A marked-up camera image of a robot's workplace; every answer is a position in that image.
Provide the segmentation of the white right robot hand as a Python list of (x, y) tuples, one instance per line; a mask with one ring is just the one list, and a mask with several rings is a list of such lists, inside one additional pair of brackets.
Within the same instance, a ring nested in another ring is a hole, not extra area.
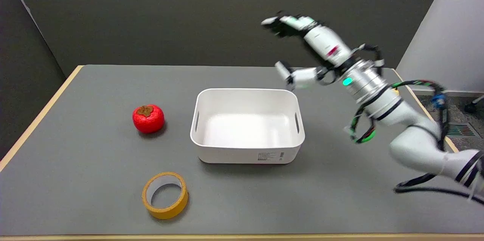
[(279, 38), (299, 37), (319, 63), (317, 67), (292, 68), (288, 63), (278, 61), (275, 68), (289, 91), (312, 84), (328, 86), (354, 65), (353, 50), (332, 29), (309, 16), (279, 12), (261, 21), (261, 26)]

